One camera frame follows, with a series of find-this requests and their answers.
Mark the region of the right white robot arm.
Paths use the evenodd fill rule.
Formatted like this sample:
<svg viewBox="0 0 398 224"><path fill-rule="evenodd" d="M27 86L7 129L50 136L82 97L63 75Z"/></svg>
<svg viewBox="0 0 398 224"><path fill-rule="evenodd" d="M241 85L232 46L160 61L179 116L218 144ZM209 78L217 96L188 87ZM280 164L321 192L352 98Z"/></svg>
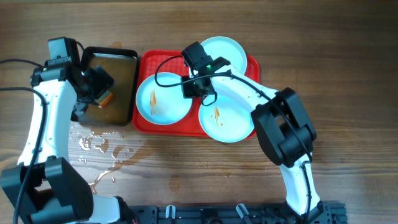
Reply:
<svg viewBox="0 0 398 224"><path fill-rule="evenodd" d="M277 91L239 73L225 58L185 58L190 78L183 87L210 87L229 97L250 113L264 154L280 167L286 202L300 218L312 221L322 212L311 170L315 128L291 88Z"/></svg>

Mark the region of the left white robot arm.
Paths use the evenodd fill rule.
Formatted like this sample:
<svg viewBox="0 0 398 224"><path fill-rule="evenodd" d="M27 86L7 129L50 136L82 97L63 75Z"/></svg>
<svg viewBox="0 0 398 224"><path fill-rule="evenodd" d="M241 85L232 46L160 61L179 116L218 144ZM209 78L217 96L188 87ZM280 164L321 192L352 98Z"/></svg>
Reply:
<svg viewBox="0 0 398 224"><path fill-rule="evenodd" d="M70 121L78 100L95 104L113 85L101 68L81 71L72 63L34 70L32 122L17 167L5 170L1 187L14 206L13 222L129 223L134 214L120 197L93 195L70 165Z"/></svg>

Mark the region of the orange green sponge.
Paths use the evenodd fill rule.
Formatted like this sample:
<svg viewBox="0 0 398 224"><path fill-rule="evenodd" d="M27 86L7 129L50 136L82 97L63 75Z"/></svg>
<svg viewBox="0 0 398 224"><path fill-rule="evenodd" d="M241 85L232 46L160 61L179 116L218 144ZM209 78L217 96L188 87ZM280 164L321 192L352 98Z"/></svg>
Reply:
<svg viewBox="0 0 398 224"><path fill-rule="evenodd" d="M97 100L99 107L104 107L109 101L113 99L114 95L109 90L104 92Z"/></svg>

